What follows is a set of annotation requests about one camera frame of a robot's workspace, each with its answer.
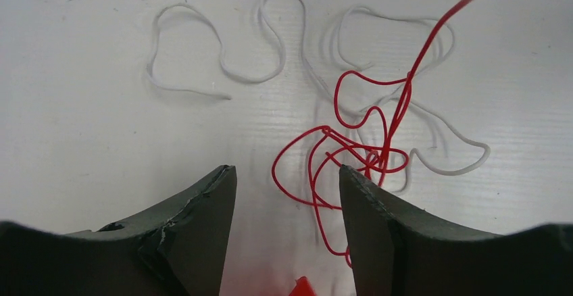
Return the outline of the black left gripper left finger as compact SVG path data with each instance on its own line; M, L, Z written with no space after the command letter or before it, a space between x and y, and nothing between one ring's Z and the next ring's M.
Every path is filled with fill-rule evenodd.
M103 228L65 235L1 223L2 295L218 295L234 166Z

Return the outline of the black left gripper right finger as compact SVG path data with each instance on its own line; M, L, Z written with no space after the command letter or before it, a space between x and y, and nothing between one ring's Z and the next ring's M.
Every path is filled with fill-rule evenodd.
M358 295L571 295L572 225L510 235L418 208L349 166L339 190Z

